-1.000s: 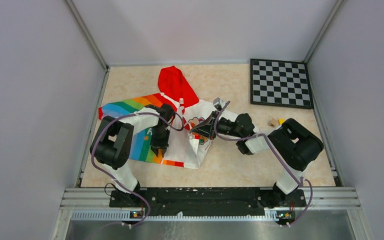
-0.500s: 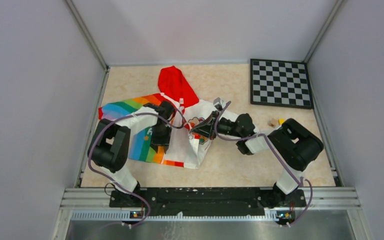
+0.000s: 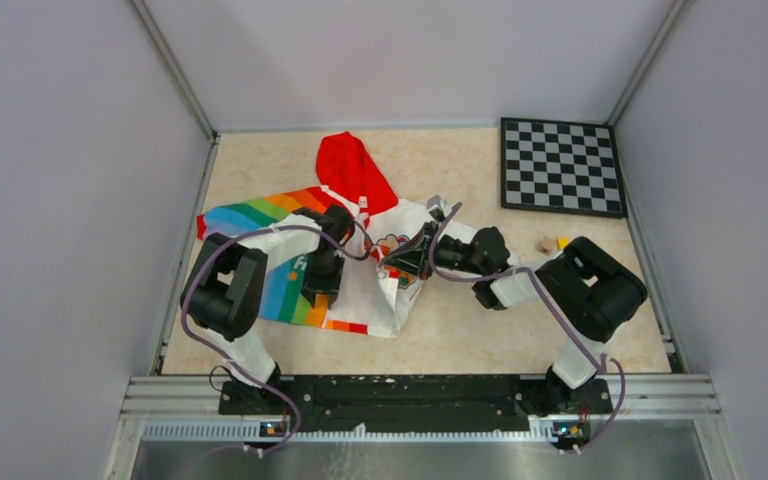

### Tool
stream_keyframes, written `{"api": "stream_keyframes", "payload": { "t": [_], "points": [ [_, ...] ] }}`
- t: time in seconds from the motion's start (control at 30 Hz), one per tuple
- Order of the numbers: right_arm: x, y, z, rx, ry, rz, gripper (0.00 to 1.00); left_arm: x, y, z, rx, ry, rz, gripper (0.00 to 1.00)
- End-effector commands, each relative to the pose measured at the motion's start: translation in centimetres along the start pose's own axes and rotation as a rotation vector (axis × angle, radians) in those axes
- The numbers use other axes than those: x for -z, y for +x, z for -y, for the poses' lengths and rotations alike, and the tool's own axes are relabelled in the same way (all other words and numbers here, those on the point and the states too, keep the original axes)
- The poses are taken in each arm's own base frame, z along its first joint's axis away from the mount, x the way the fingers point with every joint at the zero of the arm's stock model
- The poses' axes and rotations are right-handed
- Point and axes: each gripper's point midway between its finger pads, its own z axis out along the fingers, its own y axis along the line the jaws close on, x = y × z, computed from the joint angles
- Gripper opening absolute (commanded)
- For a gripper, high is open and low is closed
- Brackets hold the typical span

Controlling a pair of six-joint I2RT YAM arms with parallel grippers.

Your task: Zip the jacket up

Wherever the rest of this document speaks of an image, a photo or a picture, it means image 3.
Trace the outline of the rainbow white red hooded jacket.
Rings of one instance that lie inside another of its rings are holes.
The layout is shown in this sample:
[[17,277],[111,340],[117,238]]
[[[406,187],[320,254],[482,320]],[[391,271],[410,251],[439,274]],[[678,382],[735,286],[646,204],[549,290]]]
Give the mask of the rainbow white red hooded jacket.
[[327,303],[321,295],[303,294],[306,260],[302,256],[290,258],[267,274],[259,316],[287,324],[396,338],[423,282],[378,262],[407,243],[431,217],[425,205],[397,196],[362,141],[348,132],[322,139],[315,171],[319,182],[314,186],[220,205],[200,214],[197,237],[203,239],[214,232],[237,236],[281,221],[302,207],[323,213],[331,205],[342,205],[364,227],[345,247],[354,256],[368,252],[369,259],[346,263],[338,297]]

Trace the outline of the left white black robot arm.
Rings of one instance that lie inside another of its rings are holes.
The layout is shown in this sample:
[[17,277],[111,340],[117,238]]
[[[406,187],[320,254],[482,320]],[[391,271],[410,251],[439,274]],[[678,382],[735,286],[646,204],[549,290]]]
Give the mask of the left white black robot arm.
[[204,345],[229,361],[233,378],[245,384],[243,401],[255,412],[274,410],[281,397],[271,380],[277,364],[254,328],[267,280],[297,273],[285,288],[287,305],[305,300],[311,310],[328,310],[339,296],[349,256],[344,246],[354,231],[350,211],[332,204],[323,212],[302,207],[250,232],[215,231],[204,239],[181,312],[208,332]]

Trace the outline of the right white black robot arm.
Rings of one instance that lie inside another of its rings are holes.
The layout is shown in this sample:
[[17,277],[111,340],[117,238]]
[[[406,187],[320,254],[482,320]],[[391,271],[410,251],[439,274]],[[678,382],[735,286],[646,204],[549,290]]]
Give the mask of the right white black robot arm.
[[547,371],[546,397],[560,412],[572,412],[587,397],[586,384],[604,367],[605,346],[646,301],[644,283],[586,237],[577,237],[538,267],[515,264],[502,233],[479,229],[469,240],[426,223],[382,264],[426,280],[437,274],[469,283],[488,310],[506,310],[541,300],[567,333]]

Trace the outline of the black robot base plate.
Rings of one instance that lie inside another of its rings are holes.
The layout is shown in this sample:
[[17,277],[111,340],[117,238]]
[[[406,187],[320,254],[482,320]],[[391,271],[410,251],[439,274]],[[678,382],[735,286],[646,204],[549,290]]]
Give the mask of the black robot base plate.
[[482,433],[525,431],[550,415],[581,420],[613,410],[605,380],[567,391],[544,375],[298,375],[273,388],[228,380],[218,411],[285,421],[299,412],[304,433],[358,426],[373,433]]

